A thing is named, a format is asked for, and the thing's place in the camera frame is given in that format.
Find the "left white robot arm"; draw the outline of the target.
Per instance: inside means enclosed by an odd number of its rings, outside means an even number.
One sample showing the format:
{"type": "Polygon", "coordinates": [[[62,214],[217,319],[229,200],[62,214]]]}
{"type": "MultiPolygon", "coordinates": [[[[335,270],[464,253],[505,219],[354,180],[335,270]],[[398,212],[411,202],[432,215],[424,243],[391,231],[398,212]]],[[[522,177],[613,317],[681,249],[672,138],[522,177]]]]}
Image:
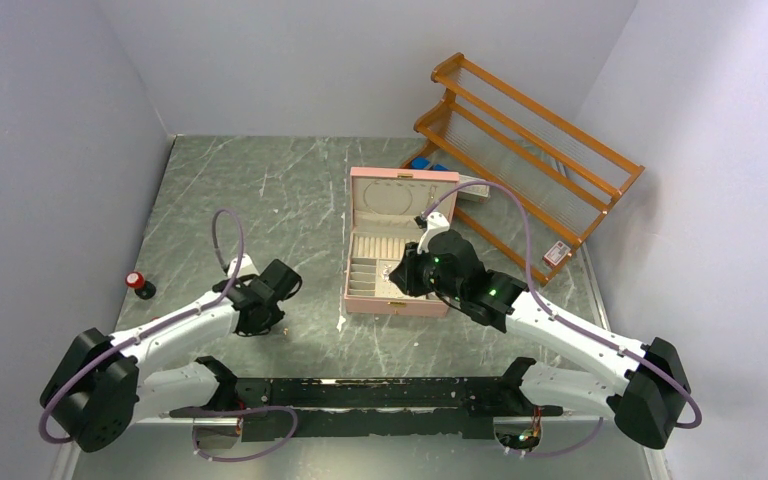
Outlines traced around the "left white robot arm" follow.
{"type": "Polygon", "coordinates": [[[295,296],[302,277],[278,259],[258,271],[249,256],[232,261],[225,279],[166,315],[128,330],[77,335],[40,395],[41,437],[54,420],[62,442],[87,453],[107,447],[129,426],[177,410],[221,416],[244,405],[237,377],[221,361],[176,358],[230,335],[267,334],[284,317],[279,304],[295,296]]]}

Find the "pink jewelry box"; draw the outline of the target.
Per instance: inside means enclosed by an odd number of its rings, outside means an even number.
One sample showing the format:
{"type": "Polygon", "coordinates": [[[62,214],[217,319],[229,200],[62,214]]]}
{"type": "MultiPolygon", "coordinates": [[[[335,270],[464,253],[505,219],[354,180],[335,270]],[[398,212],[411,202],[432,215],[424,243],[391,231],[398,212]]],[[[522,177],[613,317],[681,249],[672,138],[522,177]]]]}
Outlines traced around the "pink jewelry box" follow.
{"type": "Polygon", "coordinates": [[[423,234],[414,218],[452,191],[459,177],[453,171],[350,169],[351,228],[343,296],[348,313],[442,317],[448,312],[434,296],[410,297],[393,283],[382,283],[377,265],[387,262],[395,269],[405,245],[418,242],[423,234]]]}

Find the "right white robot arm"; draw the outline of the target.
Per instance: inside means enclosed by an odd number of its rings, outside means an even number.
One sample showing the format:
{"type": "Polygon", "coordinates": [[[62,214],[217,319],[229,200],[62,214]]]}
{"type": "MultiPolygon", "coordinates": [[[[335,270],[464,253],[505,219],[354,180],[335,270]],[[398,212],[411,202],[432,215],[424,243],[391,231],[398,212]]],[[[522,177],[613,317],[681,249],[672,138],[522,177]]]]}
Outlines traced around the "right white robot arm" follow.
{"type": "Polygon", "coordinates": [[[534,362],[504,382],[499,398],[510,413],[533,405],[588,412],[612,419],[629,439],[653,450],[663,449],[675,429],[701,422],[672,343],[623,337],[550,304],[525,281],[486,268],[453,230],[426,245],[408,243],[388,278],[407,296],[453,301],[473,322],[536,340],[576,364],[565,370],[534,362]]]}

